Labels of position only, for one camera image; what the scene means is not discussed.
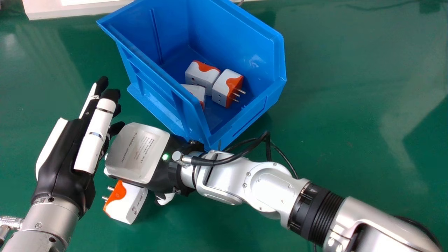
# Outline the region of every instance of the black fingertip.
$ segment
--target black fingertip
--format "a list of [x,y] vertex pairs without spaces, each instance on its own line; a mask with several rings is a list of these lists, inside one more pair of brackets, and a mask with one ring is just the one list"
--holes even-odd
[[121,113],[121,104],[117,104],[113,113],[113,118]]
[[123,127],[125,125],[126,125],[125,122],[117,122],[117,123],[112,124],[109,127],[109,131],[108,131],[109,135],[111,137],[117,135],[120,132],[120,130],[123,129]]
[[109,79],[106,76],[102,76],[95,83],[96,83],[95,95],[99,96],[109,86]]
[[117,104],[120,99],[120,91],[118,89],[107,89],[104,91],[103,95],[101,95],[101,98],[109,99]]

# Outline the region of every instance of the green surface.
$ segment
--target green surface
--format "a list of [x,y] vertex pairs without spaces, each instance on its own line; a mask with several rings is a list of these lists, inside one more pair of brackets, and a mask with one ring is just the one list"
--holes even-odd
[[[279,102],[239,139],[271,130],[300,176],[414,218],[448,248],[446,3],[277,0],[243,7],[283,34],[288,82]],[[123,91],[119,120],[165,129],[125,91],[129,80],[99,18],[30,22],[20,3],[4,3],[0,214],[26,214],[48,134],[59,117],[78,116],[101,75]],[[261,161],[263,148],[250,158]],[[118,223],[102,212],[101,195],[113,181],[99,173],[95,184],[97,198],[70,252],[311,251],[248,205],[196,193],[165,207],[150,198],[137,223]]]

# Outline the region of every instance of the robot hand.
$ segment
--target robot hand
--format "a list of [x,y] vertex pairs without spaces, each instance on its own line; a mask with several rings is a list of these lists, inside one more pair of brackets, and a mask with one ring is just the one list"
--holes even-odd
[[101,77],[90,90],[78,119],[60,118],[36,162],[37,187],[24,219],[0,217],[0,242],[18,230],[3,252],[62,252],[76,223],[95,197],[93,177],[112,136],[125,125],[110,126],[121,112],[120,91]]
[[[279,163],[243,157],[262,141],[270,143],[269,134],[253,139],[239,154],[205,152],[196,141],[187,143],[160,129],[131,123],[112,144],[104,172],[129,187],[155,192],[158,203],[196,190],[225,204],[249,204],[325,252],[441,251],[435,237],[415,222],[411,225],[352,197],[338,196],[306,178],[293,178]],[[109,199],[105,211],[121,221],[120,214],[135,218],[142,205],[137,198]],[[133,208],[132,202],[133,213],[118,211],[124,204]]]

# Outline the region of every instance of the blue bin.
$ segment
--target blue bin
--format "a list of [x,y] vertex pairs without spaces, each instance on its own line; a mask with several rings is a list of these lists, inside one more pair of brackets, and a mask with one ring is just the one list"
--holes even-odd
[[[174,134],[223,149],[277,102],[286,82],[282,35],[229,0],[139,0],[97,21],[117,43],[128,92]],[[181,84],[191,61],[244,75],[239,103]]]

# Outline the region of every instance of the white and orange plug adapter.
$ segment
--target white and orange plug adapter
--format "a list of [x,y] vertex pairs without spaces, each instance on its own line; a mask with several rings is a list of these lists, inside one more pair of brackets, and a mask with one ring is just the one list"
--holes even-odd
[[240,97],[240,94],[246,93],[241,90],[243,78],[241,74],[230,69],[224,70],[213,85],[211,94],[212,101],[227,109],[233,101],[239,102],[236,98]]
[[205,94],[211,96],[213,84],[218,79],[220,73],[221,71],[216,67],[193,61],[185,71],[185,84],[204,87]]
[[182,84],[182,86],[190,92],[194,97],[196,97],[199,100],[199,103],[201,104],[202,110],[205,109],[205,88],[202,86],[196,86],[196,85],[185,85]]
[[108,190],[112,193],[108,198],[103,197],[106,201],[103,211],[112,219],[132,224],[142,209],[148,189],[118,180],[115,188],[108,187]]

